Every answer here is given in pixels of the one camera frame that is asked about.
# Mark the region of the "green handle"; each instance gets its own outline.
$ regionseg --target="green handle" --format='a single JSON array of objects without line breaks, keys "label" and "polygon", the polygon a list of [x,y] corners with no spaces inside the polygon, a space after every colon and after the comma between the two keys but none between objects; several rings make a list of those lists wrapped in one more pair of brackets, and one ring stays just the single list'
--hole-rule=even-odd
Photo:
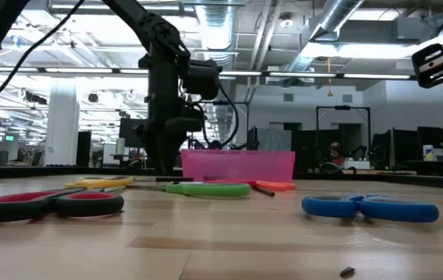
[{"label": "green handle", "polygon": [[242,197],[249,194],[248,184],[169,184],[166,192],[193,196]]}]

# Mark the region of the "wooden table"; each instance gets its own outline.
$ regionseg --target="wooden table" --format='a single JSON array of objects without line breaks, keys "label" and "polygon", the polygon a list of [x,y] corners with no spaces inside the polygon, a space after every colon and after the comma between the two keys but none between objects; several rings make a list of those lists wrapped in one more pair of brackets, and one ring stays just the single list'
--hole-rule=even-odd
[{"label": "wooden table", "polygon": [[[0,180],[0,195],[50,190],[78,176]],[[298,181],[269,198],[191,198],[126,190],[124,213],[0,226],[0,280],[443,279],[443,189]],[[306,217],[311,194],[376,193],[436,202],[433,224]]]}]

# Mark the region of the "pink container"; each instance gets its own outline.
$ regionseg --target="pink container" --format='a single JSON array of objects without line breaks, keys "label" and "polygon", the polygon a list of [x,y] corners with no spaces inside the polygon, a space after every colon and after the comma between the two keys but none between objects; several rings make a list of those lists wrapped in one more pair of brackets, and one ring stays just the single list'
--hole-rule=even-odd
[{"label": "pink container", "polygon": [[294,152],[183,150],[183,176],[195,180],[292,182]]}]

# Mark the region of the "blue scissor handle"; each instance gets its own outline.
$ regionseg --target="blue scissor handle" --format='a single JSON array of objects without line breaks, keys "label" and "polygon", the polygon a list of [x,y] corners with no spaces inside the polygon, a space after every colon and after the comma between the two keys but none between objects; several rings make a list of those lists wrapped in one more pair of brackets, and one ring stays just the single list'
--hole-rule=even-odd
[{"label": "blue scissor handle", "polygon": [[436,205],[385,197],[366,198],[359,209],[367,217],[398,222],[435,222],[439,218]]},{"label": "blue scissor handle", "polygon": [[333,218],[353,218],[362,196],[313,195],[302,200],[302,209],[310,215]]}]

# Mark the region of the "person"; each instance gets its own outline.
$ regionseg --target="person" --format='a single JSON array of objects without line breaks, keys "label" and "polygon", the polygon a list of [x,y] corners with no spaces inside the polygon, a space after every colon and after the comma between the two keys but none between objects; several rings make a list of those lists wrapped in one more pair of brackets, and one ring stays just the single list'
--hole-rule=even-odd
[{"label": "person", "polygon": [[340,143],[338,141],[334,141],[330,143],[330,161],[338,166],[341,166],[346,161],[344,154],[342,153]]},{"label": "person", "polygon": [[222,144],[218,140],[209,143],[208,149],[222,149]]}]

